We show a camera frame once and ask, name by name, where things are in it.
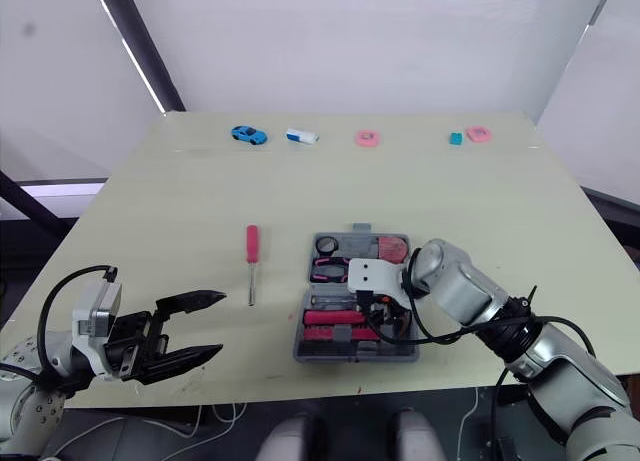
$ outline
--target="black cable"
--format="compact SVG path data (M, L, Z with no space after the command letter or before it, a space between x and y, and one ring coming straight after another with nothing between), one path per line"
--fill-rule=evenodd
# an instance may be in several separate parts
M70 281L74 280L79 276L82 276L83 274L92 273L94 271L106 271L104 278L109 282L113 282L113 280L116 278L116 275L118 274L118 268L114 266L108 266L106 264L99 264L97 266L89 266L87 268L79 269L78 271L75 271L70 275L65 276L58 284L56 284L51 290L51 292L49 293L49 295L47 296L47 299L45 299L44 304L42 305L42 310L40 311L40 318L38 319L38 331L36 334L36 340L38 343L38 359L40 360L40 365L42 366L41 376L44 376L45 378L57 377L57 373L54 367L51 365L51 362L49 361L49 357L47 356L47 347L45 344L46 343L45 334L47 331L47 319L49 317L49 310L51 309L53 300L55 299L57 294L60 292L60 290Z
M504 382L504 378L507 377L507 373L509 370L504 368L500 377L498 378L498 382L496 383L496 387L493 389L493 396L491 398L491 461L496 461L498 458L496 457L498 454L497 449L497 437L496 437L496 421L497 421L497 409L498 409L498 393L500 392L500 387Z
M375 323L373 323L373 321L370 318L367 318L367 325L378 335L378 337L380 339L382 339L383 341L386 341L387 343L390 344L406 344L406 345L417 345L417 344L430 344L430 343L437 343L438 341L446 341L449 340L453 337L460 337L463 336L465 334L470 334L470 333L476 333L478 331L483 331L485 329L491 329L491 328L498 328L501 326L511 326L513 324L524 324L524 323L528 323L528 322L538 322L538 323L560 323L560 324L564 324L566 326L569 326L570 328L572 328L577 334L578 336L580 336L580 339L582 339L582 342L585 344L585 347L587 349L587 351L589 352L589 354L591 354L593 357L595 357L595 352L593 350L593 345L591 344L591 342L589 341L589 338L587 337L587 335L585 334L585 332L574 322L569 321L568 319L565 318L561 318L558 316L529 316L529 317L522 317L522 318L509 318L509 319L498 319L495 321L487 321L484 323L478 323L478 324L474 324L472 326L465 326L463 328L460 328L458 331L454 331L452 333L447 333L447 334L443 334L440 336L432 336L430 338L424 338L424 339L396 339L396 338L391 338L387 335L385 335L384 333L382 333L378 327L375 325Z
M558 323L558 324L564 324L565 326L569 326L578 334L578 336L580 336L580 339L584 343L585 348L587 348L587 352L594 358L596 357L596 352L593 349L593 344L591 344L591 341L589 341L587 334L582 330L580 326L578 326L573 321L570 321L565 318L561 318L559 316L534 316L534 319L536 321L541 321L543 323Z
M38 375L36 373L19 366L14 366L13 364L0 363L0 371L8 371L10 373L17 374L24 378L30 379L36 384L40 381L40 378L38 378Z

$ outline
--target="red tool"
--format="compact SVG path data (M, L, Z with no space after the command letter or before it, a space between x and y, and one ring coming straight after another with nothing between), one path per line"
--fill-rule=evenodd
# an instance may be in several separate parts
M312 311L307 310L302 320L305 326L329 326L332 324L365 324L362 313L353 310Z
M333 328L304 328L305 341L333 341ZM371 328L353 328L351 341L378 341L378 335Z
M249 306L256 303L255 266L260 256L260 231L255 224L247 226L247 263L249 263Z

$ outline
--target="screwdriver shaft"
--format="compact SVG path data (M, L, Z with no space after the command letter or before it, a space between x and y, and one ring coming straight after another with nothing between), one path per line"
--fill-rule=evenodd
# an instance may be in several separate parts
M249 306L256 304L256 263L249 263Z

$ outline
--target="pink eraser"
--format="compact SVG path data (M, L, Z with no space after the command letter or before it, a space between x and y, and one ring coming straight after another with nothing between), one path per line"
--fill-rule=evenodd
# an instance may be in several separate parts
M356 133L356 144L363 148L373 148L380 142L380 135L376 131L363 129Z
M484 126L471 126L466 129L465 133L474 143L486 143L491 141L491 131Z

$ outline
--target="blue toy car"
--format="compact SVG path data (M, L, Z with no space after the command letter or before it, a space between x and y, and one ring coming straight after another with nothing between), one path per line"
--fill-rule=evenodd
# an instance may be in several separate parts
M267 142L267 135L262 131L253 129L251 126L236 126L231 130L231 136L233 139L246 141L253 145L264 144Z

